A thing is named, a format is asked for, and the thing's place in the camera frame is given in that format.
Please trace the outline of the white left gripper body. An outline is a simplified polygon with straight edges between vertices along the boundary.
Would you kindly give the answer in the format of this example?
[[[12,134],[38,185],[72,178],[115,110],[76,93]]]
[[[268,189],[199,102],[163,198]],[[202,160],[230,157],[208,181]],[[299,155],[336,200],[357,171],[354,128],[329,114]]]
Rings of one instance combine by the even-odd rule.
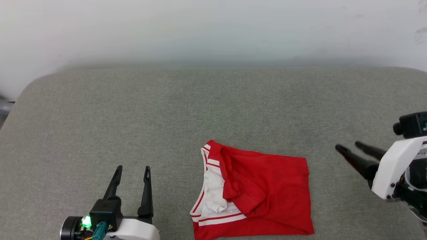
[[[124,217],[117,231],[108,232],[106,240],[160,240],[151,219]]]

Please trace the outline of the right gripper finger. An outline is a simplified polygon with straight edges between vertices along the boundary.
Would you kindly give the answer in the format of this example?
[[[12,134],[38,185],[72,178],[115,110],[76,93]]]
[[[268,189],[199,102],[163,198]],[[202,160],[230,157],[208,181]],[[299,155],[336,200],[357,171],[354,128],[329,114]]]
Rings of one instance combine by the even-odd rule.
[[[358,149],[363,151],[365,154],[374,157],[378,161],[381,161],[383,156],[386,154],[386,150],[377,148],[375,146],[367,145],[360,141],[356,141],[354,144]]]
[[[367,181],[373,181],[378,171],[379,163],[366,160],[351,152],[343,145],[335,145],[335,150]]]

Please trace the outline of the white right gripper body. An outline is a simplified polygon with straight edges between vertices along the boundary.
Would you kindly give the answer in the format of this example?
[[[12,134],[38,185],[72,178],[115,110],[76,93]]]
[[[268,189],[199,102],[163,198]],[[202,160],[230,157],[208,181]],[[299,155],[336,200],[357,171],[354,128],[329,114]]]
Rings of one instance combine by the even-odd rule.
[[[395,141],[380,160],[372,192],[384,200],[387,196],[392,196],[394,188],[391,184],[398,183],[419,151],[426,148],[426,140],[427,137],[424,136]]]

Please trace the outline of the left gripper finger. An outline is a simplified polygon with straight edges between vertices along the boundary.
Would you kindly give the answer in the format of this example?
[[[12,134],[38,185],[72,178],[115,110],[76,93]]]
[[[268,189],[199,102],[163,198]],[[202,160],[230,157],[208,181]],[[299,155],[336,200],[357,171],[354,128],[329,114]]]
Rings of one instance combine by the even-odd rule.
[[[151,189],[151,170],[150,166],[145,167],[143,176],[144,189],[141,199],[140,207],[137,210],[138,219],[152,219],[154,216],[153,211],[153,198]]]
[[[116,170],[113,174],[113,178],[111,179],[111,181],[108,185],[108,188],[104,194],[103,200],[108,200],[108,199],[116,196],[116,189],[119,186],[120,181],[121,181],[122,168],[123,168],[122,165],[119,165],[116,168]]]

